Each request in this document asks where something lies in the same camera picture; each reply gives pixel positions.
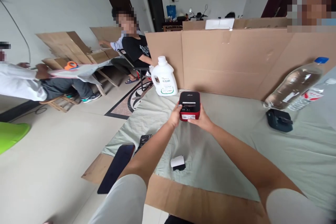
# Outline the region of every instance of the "scooter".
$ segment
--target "scooter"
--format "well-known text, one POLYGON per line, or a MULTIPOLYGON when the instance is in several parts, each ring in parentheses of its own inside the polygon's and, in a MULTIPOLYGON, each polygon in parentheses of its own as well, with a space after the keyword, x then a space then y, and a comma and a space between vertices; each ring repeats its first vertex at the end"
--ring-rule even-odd
POLYGON ((189 9, 189 12, 190 12, 190 14, 193 14, 193 16, 191 16, 191 17, 189 18, 189 20, 191 20, 192 18, 196 18, 196 21, 204 20, 203 18, 204 18, 205 16, 207 17, 207 15, 204 15, 204 13, 206 12, 206 10, 208 9, 208 5, 207 5, 207 4, 205 5, 205 8, 204 8, 204 9, 205 9, 205 10, 204 10, 203 14, 202 14, 201 12, 197 12, 197 14, 196 14, 196 16, 195 16, 195 14, 193 13, 192 8, 190 8, 190 9, 189 9))

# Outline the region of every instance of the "orange scissors handle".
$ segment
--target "orange scissors handle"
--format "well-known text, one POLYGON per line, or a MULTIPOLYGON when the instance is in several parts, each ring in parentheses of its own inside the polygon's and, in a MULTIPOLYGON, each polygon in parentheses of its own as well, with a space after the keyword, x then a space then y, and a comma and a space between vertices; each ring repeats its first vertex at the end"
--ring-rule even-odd
POLYGON ((76 63, 76 62, 74 62, 74 61, 69 61, 68 63, 67 63, 67 65, 65 66, 65 70, 67 70, 67 71, 69 71, 69 70, 71 70, 71 69, 74 69, 74 68, 77 68, 78 67, 78 64, 76 63))

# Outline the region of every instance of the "laundry detergent bottle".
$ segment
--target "laundry detergent bottle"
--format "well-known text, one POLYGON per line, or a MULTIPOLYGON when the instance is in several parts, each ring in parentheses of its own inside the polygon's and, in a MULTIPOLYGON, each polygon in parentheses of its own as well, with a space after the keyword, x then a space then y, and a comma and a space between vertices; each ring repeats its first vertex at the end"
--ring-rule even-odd
POLYGON ((165 56, 159 56, 158 61, 159 64, 151 72, 157 94, 160 96, 176 95, 177 84, 173 74, 174 69, 168 64, 165 56))

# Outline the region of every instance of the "black t-shirt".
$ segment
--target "black t-shirt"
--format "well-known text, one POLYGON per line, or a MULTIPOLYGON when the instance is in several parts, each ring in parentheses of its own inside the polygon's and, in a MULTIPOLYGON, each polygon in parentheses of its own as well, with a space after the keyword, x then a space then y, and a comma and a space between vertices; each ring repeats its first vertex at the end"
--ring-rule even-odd
POLYGON ((139 35, 140 39, 133 37, 123 37, 122 46, 127 55, 134 61, 136 66, 149 66, 147 63, 139 60, 142 54, 151 57, 149 53, 146 37, 139 35))

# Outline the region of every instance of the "gray pants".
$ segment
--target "gray pants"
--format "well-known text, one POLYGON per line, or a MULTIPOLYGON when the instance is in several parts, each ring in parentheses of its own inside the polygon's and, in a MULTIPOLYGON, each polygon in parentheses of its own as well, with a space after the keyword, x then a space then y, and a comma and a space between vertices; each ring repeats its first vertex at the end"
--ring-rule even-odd
POLYGON ((51 100, 65 93, 70 93, 74 91, 73 87, 77 90, 81 98, 88 98, 93 95, 89 84, 80 79, 53 78, 41 80, 41 82, 43 89, 47 93, 46 100, 51 100))

